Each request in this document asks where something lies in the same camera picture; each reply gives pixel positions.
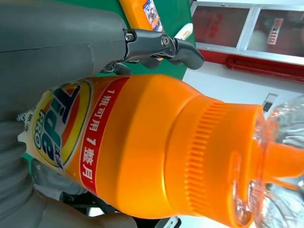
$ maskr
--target white label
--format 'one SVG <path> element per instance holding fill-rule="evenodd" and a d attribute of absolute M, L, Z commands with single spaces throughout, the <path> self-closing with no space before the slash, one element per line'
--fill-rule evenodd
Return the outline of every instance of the white label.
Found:
<path fill-rule="evenodd" d="M 274 24 L 272 30 L 269 32 L 267 43 L 271 45 L 275 45 L 276 40 L 278 37 L 278 32 L 283 24 L 283 18 L 275 18 Z"/>

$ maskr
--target white wall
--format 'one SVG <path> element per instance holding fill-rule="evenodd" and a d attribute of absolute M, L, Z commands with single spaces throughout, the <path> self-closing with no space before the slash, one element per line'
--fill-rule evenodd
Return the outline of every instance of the white wall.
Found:
<path fill-rule="evenodd" d="M 198 0 L 204 2 L 221 3 L 251 3 L 251 4 L 272 4 L 272 5 L 304 5 L 302 0 Z"/>
<path fill-rule="evenodd" d="M 205 62 L 196 71 L 186 70 L 183 81 L 204 95 L 231 103 L 263 105 L 269 93 L 277 94 L 272 109 L 304 94 L 304 84 L 232 71 L 224 65 L 210 62 Z M 180 218 L 182 220 L 181 228 L 228 228 L 207 218 Z"/>

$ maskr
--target sticker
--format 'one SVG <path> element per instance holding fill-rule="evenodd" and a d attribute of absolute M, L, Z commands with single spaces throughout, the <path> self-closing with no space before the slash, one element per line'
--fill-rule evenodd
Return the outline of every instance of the sticker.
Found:
<path fill-rule="evenodd" d="M 81 182 L 89 191 L 96 192 L 96 172 L 99 152 L 106 125 L 115 100 L 128 80 L 119 78 L 106 87 L 91 112 L 85 129 L 81 148 L 80 176 Z"/>
<path fill-rule="evenodd" d="M 37 151 L 63 170 L 79 138 L 90 97 L 91 86 L 85 81 L 50 91 L 35 108 L 32 134 Z"/>
<path fill-rule="evenodd" d="M 150 25 L 152 25 L 153 31 L 163 32 L 164 28 L 159 18 L 158 11 L 153 0 L 147 0 L 145 5 L 143 5 L 143 10 L 146 18 L 148 18 Z"/>
<path fill-rule="evenodd" d="M 275 18 L 274 24 L 268 37 L 268 44 L 275 45 L 283 21 L 283 18 Z"/>

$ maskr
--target clear plastic bottle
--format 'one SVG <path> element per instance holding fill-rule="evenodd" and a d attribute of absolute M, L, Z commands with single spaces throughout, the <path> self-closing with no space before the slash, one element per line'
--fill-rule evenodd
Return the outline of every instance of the clear plastic bottle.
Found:
<path fill-rule="evenodd" d="M 266 122 L 268 141 L 304 148 L 304 95 L 276 107 Z M 293 154 L 285 154 L 285 161 L 276 164 L 286 169 Z M 294 166 L 302 166 L 303 157 L 298 154 Z M 250 208 L 259 228 L 304 227 L 302 175 L 285 180 L 273 178 L 272 184 L 264 180 L 250 185 Z"/>

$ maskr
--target red label band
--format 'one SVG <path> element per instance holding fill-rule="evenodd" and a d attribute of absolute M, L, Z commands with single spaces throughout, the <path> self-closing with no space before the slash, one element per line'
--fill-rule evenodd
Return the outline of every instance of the red label band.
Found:
<path fill-rule="evenodd" d="M 109 84 L 100 97 L 88 122 L 81 146 L 80 176 L 82 183 L 91 193 L 97 194 L 97 165 L 106 125 L 115 100 L 128 79 L 122 77 Z"/>

